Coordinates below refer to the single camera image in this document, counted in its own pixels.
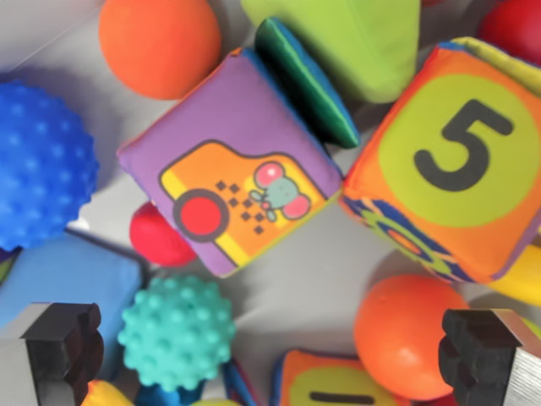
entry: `red ball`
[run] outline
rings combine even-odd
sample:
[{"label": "red ball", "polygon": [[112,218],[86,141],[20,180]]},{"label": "red ball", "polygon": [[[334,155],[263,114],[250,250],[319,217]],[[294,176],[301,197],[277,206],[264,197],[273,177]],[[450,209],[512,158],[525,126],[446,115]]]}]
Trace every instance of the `red ball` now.
[{"label": "red ball", "polygon": [[162,266],[183,266],[197,258],[186,240],[150,202],[134,213],[129,238],[144,258]]},{"label": "red ball", "polygon": [[541,1],[501,2],[481,23],[478,37],[513,57],[541,64]]},{"label": "red ball", "polygon": [[369,374],[404,398],[449,395],[440,374],[441,322],[448,309],[466,309],[453,288],[432,277],[401,275],[377,283],[355,320],[355,345]]}]

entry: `blue fabric block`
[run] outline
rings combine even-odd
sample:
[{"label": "blue fabric block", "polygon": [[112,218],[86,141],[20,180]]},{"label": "blue fabric block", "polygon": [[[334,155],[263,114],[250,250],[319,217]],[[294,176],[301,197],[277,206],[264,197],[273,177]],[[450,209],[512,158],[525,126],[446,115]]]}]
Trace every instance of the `blue fabric block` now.
[{"label": "blue fabric block", "polygon": [[223,381],[228,399],[242,406],[259,406],[248,378],[235,360],[223,365]]},{"label": "blue fabric block", "polygon": [[105,343],[100,376],[107,379],[119,362],[117,334],[123,325],[122,311],[141,283],[137,261],[65,233],[19,255],[0,285],[0,327],[32,302],[96,303]]}]

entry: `orange ball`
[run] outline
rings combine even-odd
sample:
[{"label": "orange ball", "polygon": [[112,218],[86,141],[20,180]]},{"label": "orange ball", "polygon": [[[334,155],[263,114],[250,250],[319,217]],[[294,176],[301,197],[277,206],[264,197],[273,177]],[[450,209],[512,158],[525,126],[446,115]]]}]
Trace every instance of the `orange ball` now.
[{"label": "orange ball", "polygon": [[418,275],[377,283],[355,320],[358,355],[369,374],[404,398],[430,400],[452,392],[441,377],[438,347],[447,309],[466,309],[453,288]]},{"label": "orange ball", "polygon": [[114,74],[156,99],[182,98],[220,58],[220,28],[206,0],[107,0],[99,31]]}]

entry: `yellow toy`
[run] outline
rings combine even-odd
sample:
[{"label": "yellow toy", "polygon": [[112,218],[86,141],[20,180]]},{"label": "yellow toy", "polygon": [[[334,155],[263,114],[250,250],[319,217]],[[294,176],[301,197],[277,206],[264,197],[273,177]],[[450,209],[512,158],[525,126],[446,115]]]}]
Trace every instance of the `yellow toy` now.
[{"label": "yellow toy", "polygon": [[88,395],[81,406],[134,406],[118,389],[105,381],[88,384]]},{"label": "yellow toy", "polygon": [[240,406],[237,402],[224,399],[201,400],[192,406]]},{"label": "yellow toy", "polygon": [[526,247],[509,272],[488,286],[513,299],[541,306],[541,248]]}]

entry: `printed number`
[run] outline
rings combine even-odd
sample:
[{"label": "printed number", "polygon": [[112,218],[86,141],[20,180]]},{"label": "printed number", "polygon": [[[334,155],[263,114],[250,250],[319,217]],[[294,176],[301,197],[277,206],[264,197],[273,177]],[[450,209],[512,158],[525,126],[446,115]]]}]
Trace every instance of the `printed number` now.
[{"label": "printed number", "polygon": [[507,118],[480,101],[468,101],[441,132],[446,140],[458,142],[467,148],[466,163],[456,171],[449,172],[438,166],[430,151],[421,150],[415,154],[417,170],[433,186],[460,192],[474,186],[486,174],[489,168],[489,148],[469,130],[477,121],[499,135],[506,136],[513,131],[513,123]]},{"label": "printed number", "polygon": [[358,406],[371,406],[375,404],[374,398],[363,395],[342,395],[339,393],[311,392],[310,400],[322,403],[347,403]]}]

